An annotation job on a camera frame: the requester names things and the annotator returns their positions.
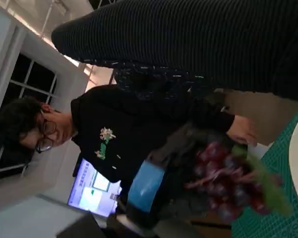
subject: monitor screen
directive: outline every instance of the monitor screen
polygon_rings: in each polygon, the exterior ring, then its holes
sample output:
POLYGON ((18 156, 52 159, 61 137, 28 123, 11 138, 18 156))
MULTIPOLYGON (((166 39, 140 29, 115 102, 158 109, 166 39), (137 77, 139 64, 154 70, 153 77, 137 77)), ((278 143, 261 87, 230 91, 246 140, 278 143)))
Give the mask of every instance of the monitor screen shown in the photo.
POLYGON ((120 182, 111 183, 85 159, 82 159, 68 204, 108 217, 117 207, 120 182))

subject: grape bunch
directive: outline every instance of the grape bunch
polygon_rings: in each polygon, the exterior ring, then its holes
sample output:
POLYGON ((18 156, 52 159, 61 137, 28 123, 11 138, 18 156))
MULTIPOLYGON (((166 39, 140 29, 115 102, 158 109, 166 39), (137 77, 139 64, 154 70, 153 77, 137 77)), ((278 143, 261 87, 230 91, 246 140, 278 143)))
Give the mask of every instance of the grape bunch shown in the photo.
MULTIPOLYGON (((256 172, 246 158, 233 156, 220 143, 213 142, 196 153, 193 173, 196 181, 186 184, 187 189, 206 193, 210 209, 224 221, 234 221, 248 206, 261 215, 271 213, 265 206, 262 184, 255 180, 256 172)), ((278 175, 272 177, 282 185, 278 175)))

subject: blue label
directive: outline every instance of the blue label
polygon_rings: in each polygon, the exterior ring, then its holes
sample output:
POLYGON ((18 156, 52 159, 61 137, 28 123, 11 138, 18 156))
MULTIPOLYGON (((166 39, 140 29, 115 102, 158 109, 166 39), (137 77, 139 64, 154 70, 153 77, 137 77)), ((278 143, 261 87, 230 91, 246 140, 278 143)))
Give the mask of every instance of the blue label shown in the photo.
POLYGON ((128 202, 143 212, 150 212, 163 176, 162 168, 144 161, 130 187, 128 202))

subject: eyeglasses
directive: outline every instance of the eyeglasses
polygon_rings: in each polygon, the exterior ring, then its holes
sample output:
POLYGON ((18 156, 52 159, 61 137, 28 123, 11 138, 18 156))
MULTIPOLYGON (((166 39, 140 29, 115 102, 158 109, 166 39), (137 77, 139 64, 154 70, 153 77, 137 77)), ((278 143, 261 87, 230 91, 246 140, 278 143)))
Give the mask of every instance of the eyeglasses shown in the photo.
POLYGON ((39 131, 42 133, 43 138, 37 142, 35 150, 38 153, 42 153, 53 147, 54 141, 48 138, 48 136, 56 131, 56 124, 53 121, 44 119, 42 126, 39 126, 39 131))

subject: grapes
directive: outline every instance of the grapes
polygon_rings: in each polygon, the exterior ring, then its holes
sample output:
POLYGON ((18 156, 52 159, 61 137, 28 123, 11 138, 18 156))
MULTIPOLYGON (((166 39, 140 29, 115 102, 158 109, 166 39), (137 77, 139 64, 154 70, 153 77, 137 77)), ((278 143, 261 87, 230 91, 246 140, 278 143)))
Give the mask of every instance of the grapes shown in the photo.
POLYGON ((271 210, 269 210, 264 203, 264 199, 262 196, 259 197, 253 197, 251 199, 251 203, 250 203, 252 209, 261 214, 261 215, 268 215, 271 213, 271 210))
POLYGON ((237 207, 229 203, 223 203, 218 208, 218 215, 226 222, 233 222, 242 214, 242 207, 237 207))
POLYGON ((240 167, 240 164, 233 155, 228 155, 224 159, 224 166, 229 169, 237 169, 238 167, 240 167))
POLYGON ((222 166, 220 166, 220 164, 218 164, 216 161, 208 162, 208 164, 206 166, 206 176, 209 177, 209 176, 214 175, 221 168, 222 168, 222 166))
POLYGON ((239 184, 234 189, 235 203, 237 206, 247 206, 250 202, 250 195, 243 185, 239 184))
POLYGON ((219 206, 221 205, 221 203, 222 202, 216 197, 209 198, 210 209, 213 211, 216 211, 219 208, 219 206))
POLYGON ((205 176, 205 167, 198 165, 194 168, 193 173, 198 178, 203 178, 205 176))
MULTIPOLYGON (((190 188, 207 194, 210 209, 223 220, 234 221, 246 206, 262 215, 271 213, 265 206, 263 184, 255 180, 256 172, 246 158, 229 154, 220 143, 212 142, 205 151, 196 153, 193 173, 197 181, 190 188)), ((283 184, 279 175, 272 175, 272 180, 276 185, 283 184)))

